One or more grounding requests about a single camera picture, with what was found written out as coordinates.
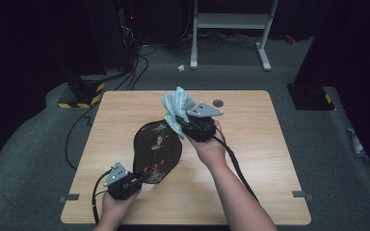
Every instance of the forearm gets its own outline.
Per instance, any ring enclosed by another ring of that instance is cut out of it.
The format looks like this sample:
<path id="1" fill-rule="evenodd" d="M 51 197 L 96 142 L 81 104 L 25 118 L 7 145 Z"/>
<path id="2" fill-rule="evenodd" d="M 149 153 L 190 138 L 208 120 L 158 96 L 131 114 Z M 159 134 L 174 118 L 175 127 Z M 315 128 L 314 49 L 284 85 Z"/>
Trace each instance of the forearm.
<path id="1" fill-rule="evenodd" d="M 119 223 L 114 218 L 102 217 L 93 231 L 116 231 L 118 228 Z"/>
<path id="2" fill-rule="evenodd" d="M 277 230 L 272 219 L 228 166 L 211 167 L 230 230 Z"/>

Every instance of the small round object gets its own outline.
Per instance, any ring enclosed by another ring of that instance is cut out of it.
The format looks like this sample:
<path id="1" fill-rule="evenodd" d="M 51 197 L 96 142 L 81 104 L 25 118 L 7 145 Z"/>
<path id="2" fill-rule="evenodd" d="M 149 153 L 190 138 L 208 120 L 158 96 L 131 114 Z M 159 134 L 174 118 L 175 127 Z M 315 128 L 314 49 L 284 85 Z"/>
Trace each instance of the small round object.
<path id="1" fill-rule="evenodd" d="M 215 99 L 213 101 L 213 106 L 217 108 L 221 108 L 223 105 L 224 105 L 224 101 L 222 101 L 221 99 Z"/>

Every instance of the yellow and black hazard tape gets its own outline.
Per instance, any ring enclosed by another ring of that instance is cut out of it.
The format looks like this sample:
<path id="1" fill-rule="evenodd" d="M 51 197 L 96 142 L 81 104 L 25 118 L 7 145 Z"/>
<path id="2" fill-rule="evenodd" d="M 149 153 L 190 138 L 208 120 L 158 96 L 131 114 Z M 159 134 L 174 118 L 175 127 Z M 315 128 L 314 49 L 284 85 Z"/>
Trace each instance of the yellow and black hazard tape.
<path id="1" fill-rule="evenodd" d="M 90 108 L 95 106 L 101 96 L 101 92 L 104 89 L 105 83 L 102 83 L 97 86 L 97 89 L 95 91 L 95 96 L 92 98 L 90 102 L 58 102 L 58 105 L 60 108 Z"/>
<path id="2" fill-rule="evenodd" d="M 337 109 L 335 108 L 334 104 L 332 103 L 331 97 L 327 93 L 326 93 L 326 99 L 327 99 L 327 103 L 329 104 L 331 110 L 336 111 Z"/>

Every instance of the hand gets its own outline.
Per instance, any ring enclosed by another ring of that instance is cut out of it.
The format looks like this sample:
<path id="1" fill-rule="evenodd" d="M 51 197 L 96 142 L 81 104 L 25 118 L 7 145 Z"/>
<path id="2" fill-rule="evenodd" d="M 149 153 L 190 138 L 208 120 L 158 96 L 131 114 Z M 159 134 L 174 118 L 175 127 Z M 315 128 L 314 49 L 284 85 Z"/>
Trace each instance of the hand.
<path id="1" fill-rule="evenodd" d="M 222 127 L 219 121 L 215 120 L 215 126 L 219 131 L 222 132 Z M 219 140 L 224 141 L 225 137 L 216 131 L 215 137 Z M 215 139 L 210 139 L 209 141 L 205 142 L 196 142 L 194 139 L 188 137 L 190 143 L 194 146 L 197 150 L 199 159 L 209 168 L 215 167 L 222 167 L 227 166 L 226 159 L 225 159 L 225 148 L 224 146 L 216 141 Z"/>
<path id="2" fill-rule="evenodd" d="M 104 193 L 101 219 L 94 230 L 116 230 L 140 192 L 138 190 L 126 200 L 116 200 L 108 192 Z"/>

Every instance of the white metal stand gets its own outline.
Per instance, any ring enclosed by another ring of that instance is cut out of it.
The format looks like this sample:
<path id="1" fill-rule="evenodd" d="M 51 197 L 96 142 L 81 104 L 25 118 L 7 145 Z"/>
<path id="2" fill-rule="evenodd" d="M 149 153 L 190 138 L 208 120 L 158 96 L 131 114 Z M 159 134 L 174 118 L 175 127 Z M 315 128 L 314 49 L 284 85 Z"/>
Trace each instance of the white metal stand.
<path id="1" fill-rule="evenodd" d="M 264 70 L 270 71 L 272 68 L 264 51 L 264 46 L 269 36 L 277 5 L 278 0 L 274 0 L 270 12 L 263 14 L 198 13 L 198 0 L 195 0 L 191 69 L 198 68 L 198 28 L 232 28 L 263 30 L 261 41 L 256 43 L 256 47 Z"/>

